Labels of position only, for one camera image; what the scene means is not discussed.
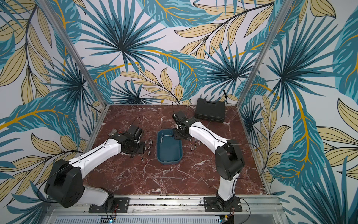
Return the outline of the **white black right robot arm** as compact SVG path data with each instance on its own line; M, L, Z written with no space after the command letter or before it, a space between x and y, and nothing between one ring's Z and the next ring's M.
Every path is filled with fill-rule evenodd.
M237 179L245 166L237 141L220 137L198 119L188 118L182 111L174 113L172 118L176 124L173 130L176 140L195 138L213 152L215 167L221 177L217 197L223 202L232 200Z

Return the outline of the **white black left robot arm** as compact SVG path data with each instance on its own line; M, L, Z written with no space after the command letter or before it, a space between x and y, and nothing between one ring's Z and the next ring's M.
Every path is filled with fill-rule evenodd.
M114 195L102 188L85 186L83 179L97 166L120 153L140 155L144 152L143 133L116 133L91 151L65 161L54 163L44 192L64 208L75 204L91 204L110 211Z

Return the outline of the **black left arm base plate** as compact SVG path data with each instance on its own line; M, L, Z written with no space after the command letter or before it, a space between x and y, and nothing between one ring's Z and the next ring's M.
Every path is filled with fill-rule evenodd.
M129 202L129 197L111 198L101 206L91 204L89 207L89 213L127 213Z

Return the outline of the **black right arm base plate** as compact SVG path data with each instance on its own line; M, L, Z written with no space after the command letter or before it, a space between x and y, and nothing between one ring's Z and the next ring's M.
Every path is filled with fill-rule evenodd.
M242 212L241 201L237 196L228 201L223 201L219 196L204 197L202 205L205 212Z

